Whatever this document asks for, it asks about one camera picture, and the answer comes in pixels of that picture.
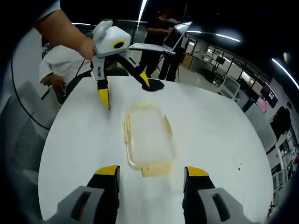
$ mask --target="monitor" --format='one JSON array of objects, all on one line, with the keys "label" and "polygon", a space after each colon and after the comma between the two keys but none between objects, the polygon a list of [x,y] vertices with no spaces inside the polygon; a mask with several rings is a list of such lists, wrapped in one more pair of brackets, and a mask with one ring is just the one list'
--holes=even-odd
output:
[{"label": "monitor", "polygon": [[278,97],[267,83],[263,85],[263,88],[261,89],[261,95],[268,101],[272,108],[275,107],[276,103],[278,102]]},{"label": "monitor", "polygon": [[266,112],[267,107],[268,107],[268,103],[267,101],[263,100],[261,97],[256,101],[256,104],[258,105],[258,107],[263,111]]},{"label": "monitor", "polygon": [[181,40],[183,35],[187,32],[188,28],[190,27],[192,22],[184,22],[177,24],[173,27],[172,31],[167,36],[164,45],[171,48],[172,50],[175,49],[178,42]]},{"label": "monitor", "polygon": [[218,62],[219,64],[224,64],[225,59],[223,57],[217,56],[216,62]]}]

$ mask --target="black ceiling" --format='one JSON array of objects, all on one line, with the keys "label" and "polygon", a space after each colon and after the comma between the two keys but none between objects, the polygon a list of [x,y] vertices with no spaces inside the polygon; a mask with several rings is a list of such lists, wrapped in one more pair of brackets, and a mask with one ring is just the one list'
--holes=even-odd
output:
[{"label": "black ceiling", "polygon": [[[297,55],[296,27],[298,13],[294,3],[277,2],[271,4],[229,1],[195,1],[182,0],[170,1],[148,0],[144,14],[150,8],[158,5],[171,5],[174,17],[181,20],[190,16],[194,21],[194,29],[203,32],[217,33],[219,30],[230,31],[241,39],[241,43],[228,41],[225,38],[217,38],[214,35],[198,34],[198,38],[222,47],[236,55],[252,62],[269,76],[273,76],[284,88],[292,102],[299,103],[297,96],[299,90],[271,61],[278,59],[299,83],[298,66],[295,64]],[[102,18],[137,20],[142,0],[85,0],[82,2],[61,0],[61,7],[73,22],[86,22],[98,24]],[[289,52],[289,62],[283,60],[283,53]]]}]

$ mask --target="open laptop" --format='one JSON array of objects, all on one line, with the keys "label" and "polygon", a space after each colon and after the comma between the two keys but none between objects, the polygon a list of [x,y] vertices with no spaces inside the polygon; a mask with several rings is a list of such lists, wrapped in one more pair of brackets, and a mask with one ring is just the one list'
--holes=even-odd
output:
[{"label": "open laptop", "polygon": [[174,55],[173,51],[181,38],[187,32],[192,22],[183,22],[175,25],[172,31],[168,34],[167,38],[164,41],[163,46],[148,44],[148,43],[134,43],[129,46],[130,50],[152,50],[152,51],[161,51],[165,54]]}]

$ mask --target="white table surface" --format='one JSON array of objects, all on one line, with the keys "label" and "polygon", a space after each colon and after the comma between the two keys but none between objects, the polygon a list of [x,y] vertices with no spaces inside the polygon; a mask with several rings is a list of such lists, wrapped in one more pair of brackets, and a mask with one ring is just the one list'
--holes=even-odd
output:
[{"label": "white table surface", "polygon": [[[46,140],[39,170],[39,202],[44,220],[78,186],[86,186],[103,166],[121,166],[117,223],[185,223],[182,209],[184,167],[202,168],[244,206],[254,222],[263,221],[273,197],[271,170],[253,126],[232,100],[184,84],[146,92],[132,77],[108,77],[108,111],[96,84],[84,78],[60,109]],[[153,103],[167,115],[178,160],[167,176],[144,178],[128,166],[125,110]]]}]

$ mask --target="gray office chair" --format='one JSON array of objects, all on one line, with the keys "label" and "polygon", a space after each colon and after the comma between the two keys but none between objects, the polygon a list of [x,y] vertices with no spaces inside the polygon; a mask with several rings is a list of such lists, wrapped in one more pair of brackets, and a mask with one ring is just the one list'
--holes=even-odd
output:
[{"label": "gray office chair", "polygon": [[277,142],[276,135],[270,124],[267,124],[264,128],[260,129],[257,134],[265,148],[265,152],[268,152]]},{"label": "gray office chair", "polygon": [[[37,95],[30,82],[17,89],[27,111],[41,124],[50,127],[55,113]],[[14,186],[30,214],[41,217],[37,177],[48,130],[40,127],[21,108],[16,95],[10,96],[0,115],[6,134],[6,162]]]},{"label": "gray office chair", "polygon": [[223,83],[218,89],[218,94],[223,95],[229,99],[237,100],[236,96],[240,89],[240,84],[231,76],[226,75]]}]

